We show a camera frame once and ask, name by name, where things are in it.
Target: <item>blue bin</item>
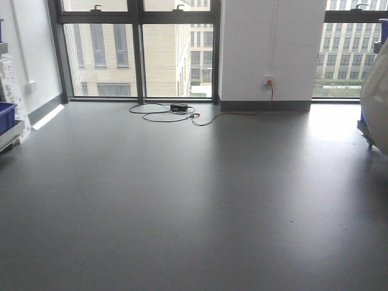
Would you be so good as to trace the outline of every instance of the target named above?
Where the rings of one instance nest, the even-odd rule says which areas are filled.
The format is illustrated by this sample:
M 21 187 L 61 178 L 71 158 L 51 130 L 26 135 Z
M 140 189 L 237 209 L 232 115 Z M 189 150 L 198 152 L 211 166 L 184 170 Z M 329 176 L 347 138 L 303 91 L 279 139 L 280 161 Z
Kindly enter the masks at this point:
M 0 102 L 0 135 L 15 126 L 15 107 L 14 103 Z
M 381 22 L 381 43 L 384 44 L 388 37 L 388 18 L 381 18 L 379 22 Z

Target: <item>wall socket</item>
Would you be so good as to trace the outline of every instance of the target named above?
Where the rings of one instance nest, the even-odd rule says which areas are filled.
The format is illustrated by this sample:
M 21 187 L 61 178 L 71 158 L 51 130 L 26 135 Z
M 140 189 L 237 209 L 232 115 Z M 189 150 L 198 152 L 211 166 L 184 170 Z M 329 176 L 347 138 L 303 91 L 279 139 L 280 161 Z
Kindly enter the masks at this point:
M 274 77 L 275 76 L 273 76 L 273 75 L 266 75 L 266 76 L 264 76 L 263 87 L 266 90 L 270 90 L 271 89 L 271 83 L 268 83 L 268 81 L 271 80 L 273 82 Z
M 37 90 L 36 88 L 36 81 L 30 81 L 26 83 L 25 88 L 27 89 L 27 92 L 32 93 Z

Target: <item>baseboard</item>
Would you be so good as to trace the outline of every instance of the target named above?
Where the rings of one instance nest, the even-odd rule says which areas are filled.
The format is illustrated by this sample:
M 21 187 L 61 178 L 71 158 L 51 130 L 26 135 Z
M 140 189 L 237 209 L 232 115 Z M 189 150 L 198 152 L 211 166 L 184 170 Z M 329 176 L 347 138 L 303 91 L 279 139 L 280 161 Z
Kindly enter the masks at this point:
M 262 110 L 281 112 L 308 112 L 308 101 L 222 101 L 222 112 L 257 112 Z
M 34 125 L 60 104 L 62 104 L 62 94 L 58 95 L 57 97 L 54 97 L 49 102 L 45 103 L 44 105 L 40 106 L 38 109 L 28 114 L 30 123 Z

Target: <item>building window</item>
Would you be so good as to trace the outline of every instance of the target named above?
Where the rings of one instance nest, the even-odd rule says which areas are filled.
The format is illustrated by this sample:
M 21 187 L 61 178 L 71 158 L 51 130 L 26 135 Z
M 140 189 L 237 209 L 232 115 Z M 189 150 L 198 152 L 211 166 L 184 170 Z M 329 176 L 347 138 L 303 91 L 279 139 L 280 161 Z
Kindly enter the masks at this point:
M 361 44 L 361 49 L 362 50 L 367 50 L 368 49 L 368 43 L 369 43 L 369 37 L 363 38 L 363 43 Z
M 353 40 L 353 47 L 352 47 L 352 49 L 354 49 L 354 50 L 358 50 L 358 46 L 359 46 L 359 44 L 360 44 L 360 38 L 354 38 L 354 40 Z
M 340 33 L 342 31 L 342 23 L 337 23 L 335 26 L 335 32 Z
M 325 38 L 324 42 L 323 42 L 323 49 L 324 50 L 328 50 L 329 47 L 330 47 L 330 40 L 331 38 Z
M 353 32 L 353 23 L 348 23 L 346 27 L 346 33 L 352 33 Z
M 333 79 L 334 72 L 325 72 L 325 79 Z
M 330 0 L 330 10 L 335 10 L 337 6 L 337 0 Z
M 338 46 L 340 44 L 339 41 L 340 41 L 340 38 L 334 38 L 333 39 L 333 47 L 332 47 L 333 50 L 338 50 Z
M 337 59 L 337 55 L 328 55 L 326 65 L 328 66 L 335 65 L 336 59 Z
M 204 32 L 204 47 L 213 46 L 213 32 Z
M 373 64 L 374 60 L 375 60 L 375 55 L 366 55 L 364 65 L 370 66 Z
M 106 67 L 104 35 L 102 34 L 102 24 L 90 24 L 92 32 L 93 54 L 96 67 Z
M 387 10 L 387 0 L 381 0 L 380 1 L 380 8 L 379 10 Z
M 204 52 L 204 65 L 213 64 L 213 52 Z
M 201 62 L 201 52 L 192 52 L 192 65 L 200 65 Z
M 117 66 L 128 67 L 128 48 L 125 24 L 114 24 L 113 31 L 115 33 Z
M 346 0 L 339 0 L 339 9 L 345 10 L 346 8 Z
M 210 83 L 212 81 L 212 70 L 203 70 L 204 82 Z
M 366 74 L 368 74 L 368 71 L 363 71 L 363 73 L 361 74 L 361 79 L 362 80 L 365 80 Z
M 323 65 L 324 59 L 325 59 L 325 55 L 324 54 L 319 54 L 318 55 L 318 60 L 317 60 L 317 65 Z
M 358 71 L 351 71 L 349 79 L 358 79 Z
M 338 79 L 346 79 L 347 72 L 346 71 L 339 71 L 338 72 Z
M 362 55 L 354 55 L 352 65 L 354 65 L 355 67 L 361 66 L 362 59 L 363 59 Z
M 192 69 L 192 79 L 199 79 L 200 78 L 200 70 L 199 69 Z
M 352 39 L 352 38 L 345 38 L 345 39 L 344 39 L 344 50 L 349 49 L 350 40 L 351 40 L 351 39 Z
M 82 82 L 81 87 L 82 87 L 82 95 L 89 96 L 89 90 L 87 89 L 87 83 Z
M 196 46 L 197 47 L 201 46 L 201 32 L 196 33 Z
M 131 96 L 130 84 L 97 84 L 98 96 L 129 97 Z
M 370 0 L 369 10 L 376 10 L 377 0 Z
M 84 54 L 82 53 L 82 42 L 81 42 L 81 34 L 79 33 L 79 24 L 74 23 L 74 39 L 75 39 L 75 47 L 77 52 L 77 60 L 78 60 L 78 67 L 84 67 Z
M 326 24 L 326 33 L 330 33 L 333 31 L 333 24 L 332 23 L 327 23 Z
M 342 55 L 339 65 L 349 65 L 350 55 Z

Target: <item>charger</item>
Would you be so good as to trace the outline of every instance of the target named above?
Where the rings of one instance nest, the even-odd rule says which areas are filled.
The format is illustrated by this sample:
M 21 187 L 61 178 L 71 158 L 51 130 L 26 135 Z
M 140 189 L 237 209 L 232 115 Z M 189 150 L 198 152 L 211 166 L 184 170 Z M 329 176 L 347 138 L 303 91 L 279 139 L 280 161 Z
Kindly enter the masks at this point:
M 187 112 L 188 105 L 183 103 L 171 103 L 170 110 L 172 112 Z

